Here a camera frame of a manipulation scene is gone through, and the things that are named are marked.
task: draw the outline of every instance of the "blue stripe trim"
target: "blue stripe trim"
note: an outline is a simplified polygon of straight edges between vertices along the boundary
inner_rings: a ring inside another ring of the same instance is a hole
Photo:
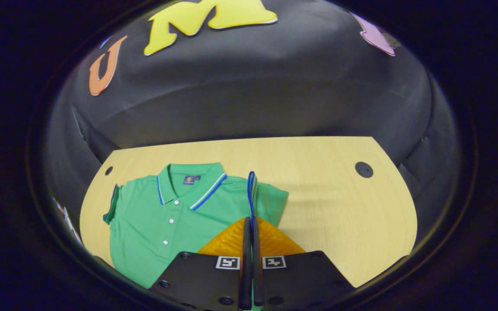
[[[163,197],[160,195],[160,183],[159,183],[159,176],[158,175],[156,176],[156,189],[158,190],[158,193],[159,193],[160,205],[164,205]]]
[[[216,184],[216,186],[214,187],[214,189],[212,189],[212,191],[210,191],[209,195],[207,195],[207,197],[205,199],[203,199],[203,201],[201,201],[201,203],[199,203],[198,205],[196,205],[196,207],[193,207],[192,211],[198,209],[201,205],[203,205],[203,203],[205,203],[205,201],[207,201],[211,195],[213,195],[213,193],[215,193],[216,189],[218,189],[218,187],[220,187],[220,185],[222,184],[222,182],[228,177],[228,175],[224,175],[224,177]]]
[[[203,201],[203,199],[206,198],[206,196],[210,195],[211,192],[213,191],[213,189],[215,187],[218,187],[218,185],[220,185],[220,183],[222,183],[222,179],[226,176],[226,173],[222,173],[220,174],[220,176],[218,176],[218,178],[216,179],[216,181],[213,183],[213,185],[205,192],[205,194],[200,197],[200,199],[198,199],[195,203],[193,203],[192,206],[189,207],[190,210],[194,209],[194,207],[198,206],[199,203],[201,203]]]
[[[253,220],[255,213],[253,211],[253,180],[255,179],[255,172],[251,171],[247,178],[247,199],[249,200],[249,210],[251,212],[251,230],[253,230]]]

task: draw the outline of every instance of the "dark background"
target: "dark background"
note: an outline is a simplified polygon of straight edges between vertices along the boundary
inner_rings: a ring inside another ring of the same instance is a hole
[[[52,73],[84,52],[76,48],[92,35],[87,29],[139,4],[0,2],[0,309],[142,308],[55,244],[35,210],[24,159],[29,119]],[[425,264],[362,309],[498,309],[498,2],[342,5],[404,42],[452,102],[475,103],[479,142],[476,186],[460,226]]]

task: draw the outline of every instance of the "wooden table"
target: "wooden table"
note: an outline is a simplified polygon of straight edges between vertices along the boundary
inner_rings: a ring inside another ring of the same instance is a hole
[[[115,184],[158,175],[169,163],[221,162],[227,175],[289,192],[279,228],[306,251],[322,250],[355,287],[409,254],[416,238],[414,203],[403,178],[371,137],[311,136],[213,140],[117,150],[83,201],[80,232],[93,255],[112,266],[109,210]],[[364,178],[357,162],[372,167]],[[105,171],[113,167],[109,175]]]

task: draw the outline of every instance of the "letter m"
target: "letter m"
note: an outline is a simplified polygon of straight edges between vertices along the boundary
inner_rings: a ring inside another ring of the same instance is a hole
[[[149,19],[153,21],[153,25],[144,54],[151,55],[176,41],[177,35],[168,32],[168,24],[174,25],[185,35],[197,34],[203,21],[214,7],[216,7],[216,16],[209,20],[209,27],[213,29],[271,24],[278,20],[274,12],[265,9],[261,0],[178,2],[157,12]]]

